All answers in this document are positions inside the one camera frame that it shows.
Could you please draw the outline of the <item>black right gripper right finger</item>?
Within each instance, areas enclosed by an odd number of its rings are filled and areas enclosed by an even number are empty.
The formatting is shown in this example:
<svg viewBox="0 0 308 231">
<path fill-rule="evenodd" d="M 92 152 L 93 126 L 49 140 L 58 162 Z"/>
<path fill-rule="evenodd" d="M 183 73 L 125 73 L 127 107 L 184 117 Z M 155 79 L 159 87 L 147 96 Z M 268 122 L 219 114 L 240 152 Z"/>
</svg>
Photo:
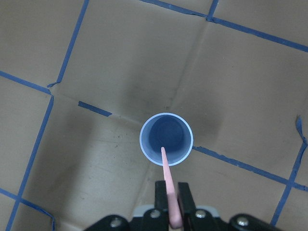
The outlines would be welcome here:
<svg viewBox="0 0 308 231">
<path fill-rule="evenodd" d="M 191 215 L 195 210 L 195 202 L 189 184 L 186 182 L 178 183 L 178 203 L 183 217 Z"/>
</svg>

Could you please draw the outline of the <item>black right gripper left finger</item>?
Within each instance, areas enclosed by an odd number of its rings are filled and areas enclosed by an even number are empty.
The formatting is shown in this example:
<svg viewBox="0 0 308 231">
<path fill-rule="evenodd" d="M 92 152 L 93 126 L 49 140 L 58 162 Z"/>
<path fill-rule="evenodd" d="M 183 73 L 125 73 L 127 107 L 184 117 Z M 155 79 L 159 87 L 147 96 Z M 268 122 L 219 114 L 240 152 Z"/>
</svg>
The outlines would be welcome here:
<svg viewBox="0 0 308 231">
<path fill-rule="evenodd" d="M 164 180 L 155 182 L 154 207 L 163 212 L 168 211 L 167 188 Z"/>
</svg>

